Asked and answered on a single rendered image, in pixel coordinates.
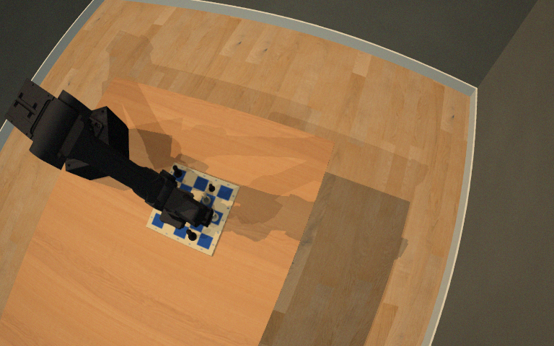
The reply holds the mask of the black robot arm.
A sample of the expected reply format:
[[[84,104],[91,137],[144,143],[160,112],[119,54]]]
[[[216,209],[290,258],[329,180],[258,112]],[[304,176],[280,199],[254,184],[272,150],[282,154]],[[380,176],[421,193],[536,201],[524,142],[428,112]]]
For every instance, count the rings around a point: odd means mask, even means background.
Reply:
[[[212,208],[178,190],[169,172],[134,164],[100,140],[104,125],[91,114],[68,92],[62,90],[57,99],[26,78],[4,117],[33,141],[29,151],[44,162],[61,170],[67,158],[80,160],[128,186],[151,207],[170,210],[176,221],[211,225]]]

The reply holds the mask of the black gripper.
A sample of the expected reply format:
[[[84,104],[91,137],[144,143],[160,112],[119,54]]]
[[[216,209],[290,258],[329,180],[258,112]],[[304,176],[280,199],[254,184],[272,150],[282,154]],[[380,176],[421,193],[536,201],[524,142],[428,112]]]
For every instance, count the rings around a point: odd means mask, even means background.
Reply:
[[[192,198],[194,197],[194,194],[191,193],[191,192],[188,192],[186,190],[183,190],[183,189],[180,189],[179,187],[177,187],[178,190],[181,190],[183,192],[186,192],[189,194],[189,196],[191,196]],[[184,221],[184,223],[181,223],[179,221],[176,221],[175,219],[172,219],[170,217],[170,215],[167,213],[167,211],[171,212],[170,210],[166,210],[164,209],[161,213],[161,216],[159,217],[160,221],[163,222],[163,223],[167,223],[171,226],[174,226],[175,228],[177,229],[183,229],[185,224],[187,223],[186,221]]]

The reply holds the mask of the blue and cream chessboard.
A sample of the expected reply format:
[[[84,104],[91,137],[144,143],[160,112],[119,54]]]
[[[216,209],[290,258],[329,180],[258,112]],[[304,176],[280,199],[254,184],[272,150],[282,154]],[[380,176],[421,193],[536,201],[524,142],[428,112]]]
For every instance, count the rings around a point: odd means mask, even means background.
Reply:
[[[195,196],[193,199],[200,203],[203,203],[201,193],[206,192],[207,196],[211,199],[211,203],[206,206],[213,208],[215,213],[219,215],[219,219],[215,222],[212,221],[208,228],[202,225],[194,227],[187,222],[184,228],[179,230],[174,226],[161,222],[159,219],[161,211],[153,208],[146,227],[199,252],[212,256],[240,186],[175,162],[172,167],[174,165],[177,165],[177,168],[183,173],[181,177],[176,177],[177,187],[193,193]],[[215,187],[213,192],[209,191],[209,184]],[[197,239],[195,241],[189,240],[186,234],[188,229],[196,233]]]

